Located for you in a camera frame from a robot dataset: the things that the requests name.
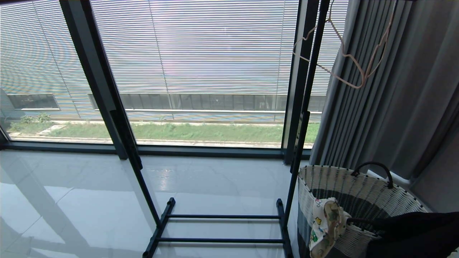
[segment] wire hanger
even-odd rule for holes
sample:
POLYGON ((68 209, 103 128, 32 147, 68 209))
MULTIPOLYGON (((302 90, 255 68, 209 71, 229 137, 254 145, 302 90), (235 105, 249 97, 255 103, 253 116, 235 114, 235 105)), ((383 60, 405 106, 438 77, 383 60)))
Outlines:
MULTIPOLYGON (((331 5, 330 5, 330 12, 329 12, 329 14, 328 14, 328 19, 325 21, 325 23, 329 22, 329 23, 331 24, 333 30, 335 31, 336 35, 337 35, 338 38, 340 39, 340 41, 341 41, 341 54, 342 54, 342 56, 343 56, 343 57, 350 57, 350 58, 352 59, 352 62, 357 66, 357 69, 358 69, 359 72, 360 72, 360 76, 362 77, 362 83, 361 83, 359 86, 355 86, 355 85, 353 85, 352 83, 347 82, 347 81, 345 81, 343 78, 341 78, 341 77, 339 77, 338 75, 334 74, 332 71, 330 71, 329 69, 325 68, 324 66, 319 65, 319 64, 317 64, 317 66, 320 67, 320 68, 322 68, 323 70, 325 70, 325 71, 328 72, 330 75, 332 75, 333 77, 337 78, 338 80, 344 82, 346 85, 349 85, 349 86, 351 86, 352 88, 355 88, 355 89, 360 89, 360 88, 362 88, 362 87, 365 86, 365 83, 367 82, 368 77, 370 77, 370 76, 376 71, 376 69, 379 67, 379 65, 381 64, 382 58, 383 58, 383 56, 384 56, 384 54, 385 54, 385 52, 386 52, 387 39, 389 38, 389 33, 390 33, 390 30, 391 30, 391 26, 392 26, 392 20, 393 20, 393 18, 394 18, 394 13, 395 13, 395 9, 396 9, 395 7, 396 7, 397 5, 394 5, 394 8, 393 8, 393 10, 392 10, 391 17, 389 18, 389 23, 388 23, 388 25, 387 25, 387 28, 386 28, 386 30, 384 31, 384 34, 382 35, 380 42, 375 46, 375 49, 373 50, 373 54, 371 55, 370 61, 369 61, 369 63, 368 63, 368 66, 367 66, 367 68, 366 68, 366 70, 365 70, 365 72, 364 72, 363 69, 362 69, 362 67, 360 66, 360 64, 358 63, 358 61, 355 59, 355 57, 354 57, 353 55, 351 55, 351 54, 345 54, 345 53, 344 53, 344 41, 343 41, 343 38, 342 38, 341 35, 339 34, 338 30, 337 30, 336 27, 335 27, 335 24, 333 23, 333 20, 331 19, 331 12, 332 12, 332 10, 333 10, 333 3, 334 3, 334 2, 335 2, 335 0, 333 0, 333 1, 331 2, 331 5), (378 49, 379 49, 383 44, 384 44, 384 50, 383 50, 383 52, 382 52, 381 58, 380 58, 378 64, 376 65, 376 67, 375 67, 373 70, 371 70, 371 67, 373 66, 373 62, 374 62, 374 60, 375 60, 376 52, 378 51, 378 49)), ((312 29, 308 32, 306 38, 305 38, 305 37, 302 37, 302 38, 299 39, 297 42, 295 42, 295 44, 293 45, 293 54, 296 55, 296 56, 299 56, 301 59, 303 59, 303 60, 305 60, 305 61, 307 61, 307 62, 310 62, 310 60, 307 59, 307 58, 305 58, 305 57, 303 57, 303 56, 301 56, 300 54, 295 53, 295 46, 298 44, 298 42, 301 42, 302 40, 308 40, 309 35, 310 35, 316 28, 317 28, 317 25, 316 25, 314 28, 312 28, 312 29)))

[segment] white wicker basket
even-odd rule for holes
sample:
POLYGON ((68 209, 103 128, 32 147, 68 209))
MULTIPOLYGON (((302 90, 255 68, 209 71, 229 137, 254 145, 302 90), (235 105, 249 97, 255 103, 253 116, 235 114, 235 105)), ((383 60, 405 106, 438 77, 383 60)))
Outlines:
MULTIPOLYGON (((298 174, 299 208, 309 226, 312 226, 312 208, 315 199, 335 197, 344 211, 353 218, 374 220, 388 218, 410 212, 427 212, 426 209, 407 191, 398 185, 392 186, 389 170, 382 165, 390 182, 359 174, 364 163, 352 170, 331 166, 306 166, 298 174)), ((334 248, 347 257, 359 257, 366 251, 372 239, 379 238, 370 224, 354 223, 336 242, 334 248)))

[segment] cloth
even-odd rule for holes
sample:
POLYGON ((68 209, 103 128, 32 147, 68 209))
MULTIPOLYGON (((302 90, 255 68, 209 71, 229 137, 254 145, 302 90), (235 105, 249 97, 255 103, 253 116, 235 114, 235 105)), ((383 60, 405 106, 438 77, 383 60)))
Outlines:
POLYGON ((323 258, 328 254, 336 240, 344 234, 349 217, 335 198, 315 200, 309 238, 309 254, 312 258, 323 258))
POLYGON ((406 213, 372 224, 384 233, 368 244, 368 258, 445 258, 459 247, 459 212, 406 213))

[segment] corrugated metal facade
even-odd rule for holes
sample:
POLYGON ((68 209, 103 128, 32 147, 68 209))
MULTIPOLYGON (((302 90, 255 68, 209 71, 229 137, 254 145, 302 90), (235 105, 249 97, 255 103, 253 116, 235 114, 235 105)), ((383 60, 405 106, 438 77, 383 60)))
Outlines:
MULTIPOLYGON (((91 2, 121 93, 286 95, 298 0, 94 0, 91 2)), ((347 0, 335 1, 344 28, 347 0)), ((53 119, 101 119, 58 1, 0 7, 0 109, 7 95, 50 93, 53 119)), ((327 25, 319 63, 333 65, 339 40, 327 25)), ((312 95, 325 95, 329 75, 317 70, 312 95)), ((283 122, 283 112, 129 110, 138 120, 283 122)), ((312 121, 319 121, 314 114, 312 121)))

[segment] green lawn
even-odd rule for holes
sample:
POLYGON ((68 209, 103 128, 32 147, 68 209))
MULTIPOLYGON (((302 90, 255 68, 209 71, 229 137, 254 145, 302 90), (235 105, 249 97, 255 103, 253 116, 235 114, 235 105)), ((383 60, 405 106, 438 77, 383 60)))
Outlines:
POLYGON ((44 122, 44 123, 15 123, 12 122, 7 129, 8 132, 15 133, 20 132, 24 135, 34 135, 37 134, 46 128, 51 127, 54 125, 53 122, 44 122))
MULTIPOLYGON (((221 124, 133 124, 132 130, 137 139, 152 140, 209 140, 209 141, 247 141, 281 142, 281 125, 221 125, 221 124)), ((306 143, 314 143, 319 130, 318 123, 310 123, 306 143)), ((109 138, 103 124, 71 124, 51 132, 49 136, 109 138)))

